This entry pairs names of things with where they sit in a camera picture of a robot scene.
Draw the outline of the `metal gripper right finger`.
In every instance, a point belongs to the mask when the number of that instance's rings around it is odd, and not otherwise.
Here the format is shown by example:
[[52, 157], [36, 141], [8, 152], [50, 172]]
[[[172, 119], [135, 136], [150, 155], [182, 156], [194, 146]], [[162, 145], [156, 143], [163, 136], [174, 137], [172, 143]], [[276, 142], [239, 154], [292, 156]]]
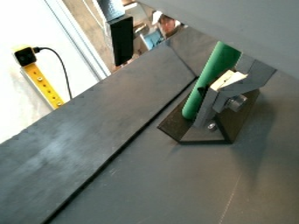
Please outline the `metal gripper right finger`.
[[223, 109], [239, 112], [246, 103], [244, 93], [262, 88], [276, 69], [243, 54], [235, 65], [210, 85], [194, 126], [200, 128]]

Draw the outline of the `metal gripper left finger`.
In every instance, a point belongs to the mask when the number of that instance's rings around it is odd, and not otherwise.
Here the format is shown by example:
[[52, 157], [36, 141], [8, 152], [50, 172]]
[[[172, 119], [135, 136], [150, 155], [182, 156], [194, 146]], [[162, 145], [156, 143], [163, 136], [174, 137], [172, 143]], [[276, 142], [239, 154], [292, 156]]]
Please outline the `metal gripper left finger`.
[[134, 56], [134, 18], [126, 14], [122, 0], [98, 0], [112, 40], [115, 65], [120, 66]]

